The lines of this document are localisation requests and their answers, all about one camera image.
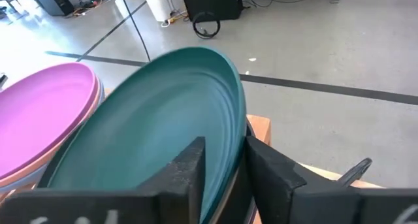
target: computer equipment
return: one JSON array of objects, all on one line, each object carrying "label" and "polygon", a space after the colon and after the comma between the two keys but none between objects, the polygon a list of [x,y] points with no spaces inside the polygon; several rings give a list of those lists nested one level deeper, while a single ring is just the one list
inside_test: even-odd
[{"label": "computer equipment", "polygon": [[35,1],[51,16],[66,16],[74,12],[74,5],[69,0]]},{"label": "computer equipment", "polygon": [[184,3],[191,21],[202,12],[214,14],[199,16],[197,22],[237,19],[243,9],[242,0],[184,0]]}]

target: stack of plates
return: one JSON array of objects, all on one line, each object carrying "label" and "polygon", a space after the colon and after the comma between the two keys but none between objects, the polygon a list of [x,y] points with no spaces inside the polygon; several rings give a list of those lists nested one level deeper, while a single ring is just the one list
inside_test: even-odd
[{"label": "stack of plates", "polygon": [[87,66],[39,71],[0,93],[0,194],[36,183],[63,141],[103,101]]}]

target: plastic plate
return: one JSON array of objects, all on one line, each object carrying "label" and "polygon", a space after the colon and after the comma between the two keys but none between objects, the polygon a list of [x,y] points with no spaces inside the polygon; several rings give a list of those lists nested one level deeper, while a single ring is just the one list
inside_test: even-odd
[{"label": "plastic plate", "polygon": [[[103,83],[97,79],[100,89],[99,90],[99,98],[97,99],[98,102],[94,102],[91,106],[91,108],[88,111],[87,116],[90,116],[94,113],[94,111],[97,109],[97,107],[100,105],[101,102],[103,102],[103,100],[105,99],[105,88],[103,87]],[[6,186],[0,187],[0,193],[5,193],[8,191],[12,191],[13,189],[17,189],[19,187],[22,187],[24,185],[33,183],[33,182],[37,182],[39,180],[39,178],[42,176],[42,173],[45,171],[47,164],[42,165],[41,167],[39,167],[37,170],[35,170],[34,172],[32,172],[31,174],[24,176],[23,178],[19,179],[18,181],[12,182],[11,184],[8,184]]]},{"label": "plastic plate", "polygon": [[[95,81],[95,85],[99,85],[99,80]],[[99,89],[96,88],[96,92],[94,93],[94,99],[93,101],[88,105],[89,108],[86,111],[86,113],[83,115],[82,119],[77,122],[76,126],[80,123],[86,120],[98,107],[99,105],[99,97],[103,95],[99,91]],[[47,152],[43,153],[39,157],[37,157],[34,161],[30,162],[30,164],[26,165],[25,167],[21,168],[20,170],[14,172],[13,174],[10,174],[4,178],[0,179],[0,187],[4,187],[6,185],[14,184],[14,185],[25,185],[21,184],[19,181],[26,176],[30,176],[32,173],[34,173],[36,170],[39,169],[39,167],[45,165],[49,160],[54,156],[57,149],[61,146],[63,141],[68,135],[63,136],[63,138],[54,146],[52,146]]]},{"label": "plastic plate", "polygon": [[55,146],[89,109],[94,73],[81,63],[39,71],[0,93],[0,178]]},{"label": "plastic plate", "polygon": [[184,48],[153,60],[108,96],[47,186],[132,189],[205,136],[205,222],[236,168],[245,132],[244,92],[233,64],[209,48]]}]

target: white container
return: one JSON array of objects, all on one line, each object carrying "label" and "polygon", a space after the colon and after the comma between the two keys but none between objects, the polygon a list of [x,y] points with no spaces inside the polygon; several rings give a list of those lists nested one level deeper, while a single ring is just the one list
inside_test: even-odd
[{"label": "white container", "polygon": [[157,22],[164,22],[170,18],[171,8],[167,0],[146,0]]}]

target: gray floor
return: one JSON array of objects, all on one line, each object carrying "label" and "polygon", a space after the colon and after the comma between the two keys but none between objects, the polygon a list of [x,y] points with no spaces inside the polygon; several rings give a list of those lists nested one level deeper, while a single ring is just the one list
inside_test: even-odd
[{"label": "gray floor", "polygon": [[[144,0],[128,2],[134,10]],[[85,55],[133,61],[118,65],[88,56],[81,60],[106,87],[114,88],[147,61],[132,21],[121,23],[127,17],[122,0],[111,0],[75,19],[50,17],[36,7],[24,9],[28,14],[11,19],[11,25],[0,20],[0,71],[10,76],[8,85],[48,65]],[[191,24],[181,20],[162,28],[147,4],[133,17],[151,58],[184,46],[213,46],[225,52],[242,74],[418,96],[416,14],[418,0],[273,3],[245,10],[239,20],[222,22],[212,40],[197,38]],[[48,51],[71,55],[45,54]],[[272,145],[289,157],[340,173],[371,157],[374,164],[366,180],[387,187],[418,186],[413,172],[418,165],[417,105],[243,85],[248,113],[272,120]]]}]

